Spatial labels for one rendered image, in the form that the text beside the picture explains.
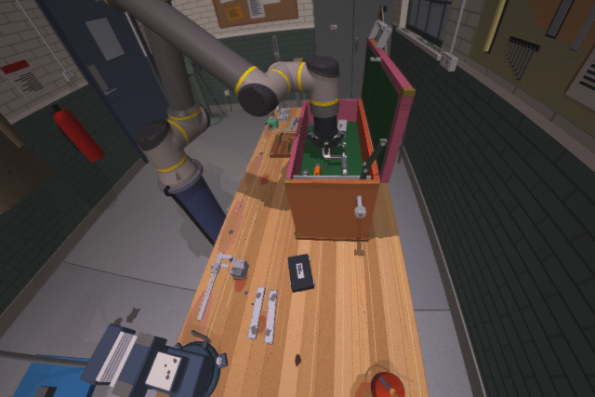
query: blue cylindrical pedestal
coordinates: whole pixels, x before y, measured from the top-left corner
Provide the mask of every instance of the blue cylindrical pedestal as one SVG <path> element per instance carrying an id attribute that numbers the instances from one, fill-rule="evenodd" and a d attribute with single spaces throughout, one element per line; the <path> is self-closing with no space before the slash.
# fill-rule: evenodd
<path id="1" fill-rule="evenodd" d="M 200 162 L 194 160 L 199 169 L 188 183 L 178 188 L 171 188 L 169 194 L 174 195 L 176 202 L 189 217 L 198 224 L 199 229 L 211 239 L 214 244 L 221 232 L 225 221 L 225 212 L 219 205 L 217 199 L 203 179 L 203 167 Z M 159 188 L 163 191 L 164 185 L 159 182 Z"/>

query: fire extinguisher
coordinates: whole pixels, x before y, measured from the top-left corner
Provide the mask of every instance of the fire extinguisher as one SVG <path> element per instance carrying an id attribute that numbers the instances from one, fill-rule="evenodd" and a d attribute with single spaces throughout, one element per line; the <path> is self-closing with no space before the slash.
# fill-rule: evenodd
<path id="1" fill-rule="evenodd" d="M 86 129 L 76 119 L 72 112 L 63 111 L 60 106 L 54 105 L 54 120 L 60 130 L 69 138 L 69 140 L 82 152 L 89 162 L 97 162 L 105 152 L 99 147 L 97 142 L 89 135 Z"/>

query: concrete floor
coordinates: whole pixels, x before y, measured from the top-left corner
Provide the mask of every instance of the concrete floor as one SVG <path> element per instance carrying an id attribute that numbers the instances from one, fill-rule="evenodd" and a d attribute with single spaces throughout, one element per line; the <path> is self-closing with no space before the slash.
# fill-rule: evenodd
<path id="1" fill-rule="evenodd" d="M 265 118 L 229 112 L 188 148 L 224 210 L 231 205 Z M 448 296 L 412 179 L 402 160 L 390 181 L 430 397 L 472 391 Z M 17 321 L 0 350 L 89 358 L 109 323 L 176 343 L 212 246 L 173 200 L 157 188 L 151 165 L 117 195 L 59 265 Z M 448 284 L 446 292 L 443 282 Z M 0 397 L 12 396 L 29 365 L 0 360 Z M 94 397 L 112 396 L 97 387 Z"/>

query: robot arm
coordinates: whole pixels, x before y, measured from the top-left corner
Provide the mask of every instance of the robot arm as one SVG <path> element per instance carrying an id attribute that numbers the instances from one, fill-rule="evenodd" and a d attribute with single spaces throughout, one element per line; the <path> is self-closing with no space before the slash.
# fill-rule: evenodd
<path id="1" fill-rule="evenodd" d="M 145 126 L 138 141 L 164 185 L 178 187 L 196 173 L 199 167 L 183 148 L 208 127 L 208 114 L 193 100 L 182 51 L 232 89 L 244 110 L 254 116 L 272 112 L 289 92 L 309 93 L 314 133 L 320 139 L 336 135 L 339 73 L 335 60 L 276 62 L 264 73 L 173 8 L 171 0 L 103 1 L 127 11 L 147 29 L 169 108 L 168 119 Z"/>

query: wooden tabletop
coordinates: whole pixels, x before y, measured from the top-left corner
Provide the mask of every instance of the wooden tabletop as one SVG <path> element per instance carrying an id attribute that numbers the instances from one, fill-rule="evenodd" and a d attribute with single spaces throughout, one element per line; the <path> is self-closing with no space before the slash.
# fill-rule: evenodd
<path id="1" fill-rule="evenodd" d="M 299 111 L 291 109 L 289 124 Z M 178 342 L 198 340 L 195 330 L 227 354 L 214 397 L 368 396 L 372 377 L 382 371 L 401 379 L 407 397 L 428 396 L 388 186 L 380 185 L 369 242 L 296 240 L 284 189 L 289 158 L 269 157 L 274 136 L 289 124 L 264 129 Z M 199 322 L 218 253 L 244 259 L 248 273 L 236 281 L 220 269 Z M 302 254 L 310 255 L 315 287 L 292 293 L 287 258 Z M 266 291 L 252 340 L 247 335 L 258 286 Z M 278 290 L 271 345 L 264 344 L 269 290 Z"/>

